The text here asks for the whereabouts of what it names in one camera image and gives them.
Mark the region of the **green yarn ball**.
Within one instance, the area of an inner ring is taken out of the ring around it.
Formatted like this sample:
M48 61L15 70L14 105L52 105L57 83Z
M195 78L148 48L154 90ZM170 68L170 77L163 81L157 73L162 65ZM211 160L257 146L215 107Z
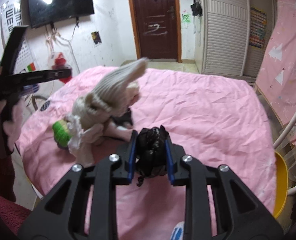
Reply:
M52 126L52 130L54 132L54 140L59 148L68 148L68 143L72 136L68 129L67 121L56 121Z

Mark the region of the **white tissue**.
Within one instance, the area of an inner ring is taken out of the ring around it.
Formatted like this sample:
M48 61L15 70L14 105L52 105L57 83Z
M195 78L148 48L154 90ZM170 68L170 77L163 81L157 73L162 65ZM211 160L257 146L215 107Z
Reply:
M92 154L92 145L101 143L104 125L94 124L89 129L83 129L80 117L69 114L66 116L67 127L70 134L68 149L70 154L76 158L76 162L83 167L92 166L94 157Z

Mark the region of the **black plastic bag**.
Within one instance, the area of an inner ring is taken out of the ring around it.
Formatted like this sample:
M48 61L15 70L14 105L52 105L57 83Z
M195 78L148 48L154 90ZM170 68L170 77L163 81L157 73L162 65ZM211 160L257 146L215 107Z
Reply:
M136 139L137 186L141 187L145 179L167 174L166 140L168 131L164 126L143 128Z

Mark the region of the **yellow plastic basin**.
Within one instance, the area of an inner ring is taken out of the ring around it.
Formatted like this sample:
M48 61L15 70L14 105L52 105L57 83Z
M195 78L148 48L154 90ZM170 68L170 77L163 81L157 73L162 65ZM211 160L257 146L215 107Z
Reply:
M276 200L273 210L274 218L278 218L282 213L286 204L289 187L288 168L284 158L275 152L276 157Z

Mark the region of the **eye chart poster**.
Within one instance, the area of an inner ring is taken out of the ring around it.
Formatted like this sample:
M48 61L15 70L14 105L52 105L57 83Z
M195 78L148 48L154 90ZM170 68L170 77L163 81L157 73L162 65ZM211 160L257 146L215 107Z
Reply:
M37 66L29 47L26 33L28 27L24 20L19 2L3 3L1 6L1 33L4 55L1 66L8 75L34 72Z

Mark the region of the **pink bed sheet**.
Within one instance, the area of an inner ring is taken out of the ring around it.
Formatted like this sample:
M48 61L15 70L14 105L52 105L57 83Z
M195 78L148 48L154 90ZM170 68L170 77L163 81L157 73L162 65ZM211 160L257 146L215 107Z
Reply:
M25 172L41 194L75 163L54 140L53 123L72 110L112 69L85 70L57 90L49 105L22 126L16 146ZM148 69L138 81L140 99L132 106L134 128L164 126L171 141L204 165L228 165L269 211L276 199L275 153L269 120L256 93L243 80L171 70ZM185 189L166 176L117 188L120 239L169 239L184 220Z

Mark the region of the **cream knitted sock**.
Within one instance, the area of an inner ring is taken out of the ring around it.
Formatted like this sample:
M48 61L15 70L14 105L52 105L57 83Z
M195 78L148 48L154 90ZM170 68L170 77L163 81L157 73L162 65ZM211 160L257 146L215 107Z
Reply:
M105 75L86 95L78 97L72 115L79 117L87 130L104 124L110 117L121 117L139 97L138 79L145 74L147 58L142 58Z

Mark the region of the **pink patterned bed curtain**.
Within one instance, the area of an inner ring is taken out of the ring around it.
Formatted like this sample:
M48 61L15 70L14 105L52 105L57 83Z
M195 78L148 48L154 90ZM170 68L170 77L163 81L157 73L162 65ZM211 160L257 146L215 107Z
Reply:
M276 141L296 113L296 0L277 0L276 24L255 87Z

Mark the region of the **white louvered wardrobe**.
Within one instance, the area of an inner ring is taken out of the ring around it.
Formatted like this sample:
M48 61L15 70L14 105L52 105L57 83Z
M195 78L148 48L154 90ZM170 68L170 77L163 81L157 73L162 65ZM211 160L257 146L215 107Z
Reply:
M276 0L201 0L201 72L256 78L276 22ZM251 7L266 13L265 45L249 45Z

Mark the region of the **dark red wooden door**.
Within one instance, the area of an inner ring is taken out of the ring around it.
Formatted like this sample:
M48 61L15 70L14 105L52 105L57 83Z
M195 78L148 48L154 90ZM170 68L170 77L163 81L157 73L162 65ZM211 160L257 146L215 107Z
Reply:
M138 58L181 60L179 0L129 0Z

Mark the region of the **black hanging bag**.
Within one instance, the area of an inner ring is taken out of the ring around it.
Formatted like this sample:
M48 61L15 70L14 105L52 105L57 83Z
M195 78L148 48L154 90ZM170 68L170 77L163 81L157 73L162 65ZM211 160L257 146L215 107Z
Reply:
M194 2L190 5L190 8L192 10L193 16L202 16L203 15L203 9L199 1Z

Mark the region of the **black wall television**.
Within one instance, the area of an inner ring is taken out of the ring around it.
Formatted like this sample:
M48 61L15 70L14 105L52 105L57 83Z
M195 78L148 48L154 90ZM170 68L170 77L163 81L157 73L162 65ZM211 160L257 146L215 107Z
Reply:
M32 28L94 14L93 0L28 0Z

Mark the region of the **colourful wall chart poster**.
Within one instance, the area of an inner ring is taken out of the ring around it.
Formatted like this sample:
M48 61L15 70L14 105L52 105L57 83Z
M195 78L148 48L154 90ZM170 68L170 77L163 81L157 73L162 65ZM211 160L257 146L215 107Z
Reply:
M266 13L251 7L249 45L263 49L265 45Z

